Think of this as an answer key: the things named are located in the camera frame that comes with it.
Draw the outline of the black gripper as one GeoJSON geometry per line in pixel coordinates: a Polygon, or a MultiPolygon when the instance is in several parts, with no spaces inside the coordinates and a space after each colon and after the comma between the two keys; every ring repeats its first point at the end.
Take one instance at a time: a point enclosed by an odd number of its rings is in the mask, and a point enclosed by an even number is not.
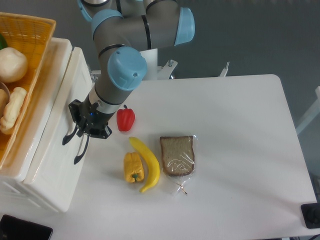
{"type": "Polygon", "coordinates": [[[112,134],[112,130],[108,126],[112,114],[98,111],[98,106],[99,104],[97,101],[94,103],[90,102],[89,95],[84,101],[75,99],[68,105],[75,127],[72,133],[63,137],[62,145],[65,146],[69,143],[75,135],[78,137],[84,135],[80,141],[78,152],[73,160],[74,165],[77,165],[85,156],[90,137],[107,139],[112,134]]]}

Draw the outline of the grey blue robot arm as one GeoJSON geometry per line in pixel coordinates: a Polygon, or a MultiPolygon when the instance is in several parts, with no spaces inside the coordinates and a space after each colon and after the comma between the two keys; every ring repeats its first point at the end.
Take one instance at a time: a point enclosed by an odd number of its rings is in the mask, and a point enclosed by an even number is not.
{"type": "Polygon", "coordinates": [[[175,0],[142,0],[142,15],[124,15],[122,0],[80,0],[78,7],[91,23],[98,54],[100,76],[85,100],[73,100],[68,108],[75,124],[62,139],[74,136],[106,139],[112,134],[108,123],[147,74],[143,51],[190,42],[195,19],[187,7],[175,0]]]}

